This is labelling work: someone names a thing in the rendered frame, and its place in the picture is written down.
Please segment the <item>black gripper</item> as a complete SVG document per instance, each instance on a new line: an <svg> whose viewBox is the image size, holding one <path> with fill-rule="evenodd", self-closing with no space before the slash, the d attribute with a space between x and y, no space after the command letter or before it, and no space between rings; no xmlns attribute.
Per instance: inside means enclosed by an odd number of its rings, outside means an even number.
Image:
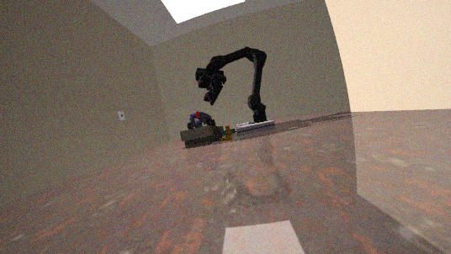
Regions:
<svg viewBox="0 0 451 254"><path fill-rule="evenodd" d="M223 76L219 73L213 73L211 81L213 82L209 83L209 86L207 88L210 91L204 95L204 101L210 102L210 105L213 105L221 89L223 88L223 86L221 85L225 84L226 82L226 76Z"/></svg>

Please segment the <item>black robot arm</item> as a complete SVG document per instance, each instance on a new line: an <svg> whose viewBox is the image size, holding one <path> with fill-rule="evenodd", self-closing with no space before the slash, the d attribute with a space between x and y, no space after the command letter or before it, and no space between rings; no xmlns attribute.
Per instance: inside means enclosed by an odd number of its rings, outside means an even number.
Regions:
<svg viewBox="0 0 451 254"><path fill-rule="evenodd" d="M243 57L246 57L249 61L251 61L255 68L252 84L252 95L248 97L247 102L248 107L252 109L254 113L253 118L256 123L267 121L265 114L266 105L261 103L259 94L262 82L262 71L265 65L264 62L267 58L267 54L264 51L246 46L242 50L237 50L225 56L214 56L211 58L211 61L206 69L197 68L197 71L195 72L196 81L198 81L200 88L206 88L206 90L209 91L207 88L209 83L213 82L211 81L213 73L219 73L224 76L224 72L219 71L219 69L235 60L240 60Z"/></svg>

